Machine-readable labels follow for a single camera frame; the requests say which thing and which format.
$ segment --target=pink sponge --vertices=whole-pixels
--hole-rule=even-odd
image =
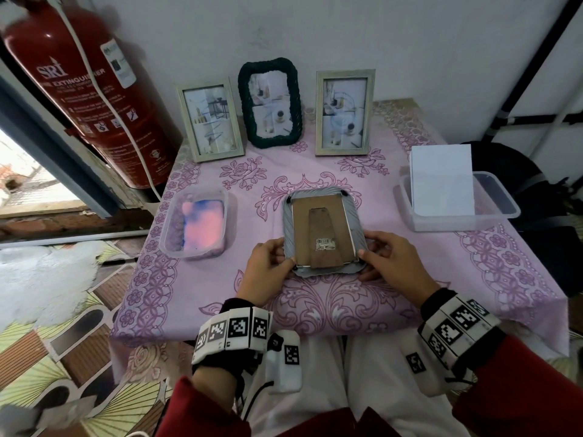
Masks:
[[[208,249],[223,236],[223,202],[208,199],[182,204],[184,251]]]

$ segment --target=plastic container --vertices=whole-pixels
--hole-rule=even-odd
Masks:
[[[185,202],[198,202],[202,200],[216,199],[223,202],[223,227],[222,235],[210,247],[204,249],[184,250],[184,214],[182,204]],[[210,188],[204,186],[188,186],[176,193],[171,201],[166,214],[164,227],[160,237],[160,250],[169,256],[176,258],[207,259],[219,256],[225,249],[225,231],[227,227],[227,208],[229,206],[229,194],[223,188]]]
[[[411,205],[411,176],[401,169],[395,198],[403,221],[413,231],[474,231],[493,227],[520,215],[520,208],[498,178],[474,172],[475,214],[467,216],[419,216]]]

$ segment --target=fire extinguisher label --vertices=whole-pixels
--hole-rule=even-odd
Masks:
[[[136,82],[134,71],[125,59],[124,54],[121,52],[115,39],[102,44],[100,47],[103,55],[105,55],[108,63],[113,69],[115,76],[117,76],[117,79],[120,81],[121,87],[127,89],[127,87],[134,84]]]

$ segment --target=table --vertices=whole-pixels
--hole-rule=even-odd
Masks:
[[[509,222],[478,232],[415,233],[402,222],[393,188],[411,147],[443,144],[407,101],[376,103],[370,151],[361,157],[314,156],[315,115],[292,146],[195,164],[184,144],[142,249],[110,336],[114,374],[124,373],[132,347],[194,339],[200,325],[237,291],[251,249],[280,237],[281,200],[291,191],[336,185],[354,198],[363,227],[392,231],[417,246],[442,286],[471,296],[503,319],[527,325],[557,352],[568,354],[567,299]],[[203,261],[165,256],[158,248],[169,200],[191,184],[230,193],[227,249]],[[276,328],[300,334],[393,331],[420,322],[419,312],[384,283],[354,275],[288,279],[269,304]]]

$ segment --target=fire extinguisher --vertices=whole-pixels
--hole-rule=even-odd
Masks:
[[[142,199],[157,200],[155,196],[164,190],[177,151],[160,127],[152,102],[138,87],[134,71],[115,38],[94,13],[79,7],[62,7],[94,80],[122,122],[93,86],[75,40],[55,8],[47,0],[20,1],[28,17],[4,30],[7,49],[69,117],[79,136],[107,160],[125,183]]]

